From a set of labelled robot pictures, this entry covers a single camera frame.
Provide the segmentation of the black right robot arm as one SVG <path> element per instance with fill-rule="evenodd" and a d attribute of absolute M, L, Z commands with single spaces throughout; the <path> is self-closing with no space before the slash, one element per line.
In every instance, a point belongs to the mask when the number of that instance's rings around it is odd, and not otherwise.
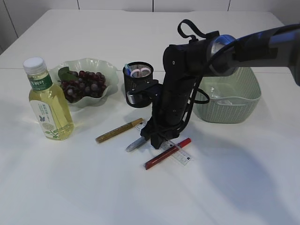
<path fill-rule="evenodd" d="M 300 82 L 300 26 L 287 25 L 253 33 L 212 48 L 221 38 L 218 31 L 204 40 L 191 36 L 188 44 L 169 45 L 163 54 L 164 81 L 152 97 L 152 116 L 141 136 L 158 149 L 162 142 L 177 138 L 187 126 L 196 93 L 204 77 L 229 76 L 239 67 L 286 67 L 296 83 Z"/>

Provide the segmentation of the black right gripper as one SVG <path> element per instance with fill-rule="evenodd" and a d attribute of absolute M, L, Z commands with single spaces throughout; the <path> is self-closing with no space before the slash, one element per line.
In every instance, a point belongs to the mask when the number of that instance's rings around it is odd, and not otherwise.
<path fill-rule="evenodd" d="M 152 117 L 140 135 L 150 139 L 152 147 L 159 149 L 166 138 L 177 138 L 185 128 L 184 114 L 194 82 L 163 82 L 161 92 L 152 104 Z"/>

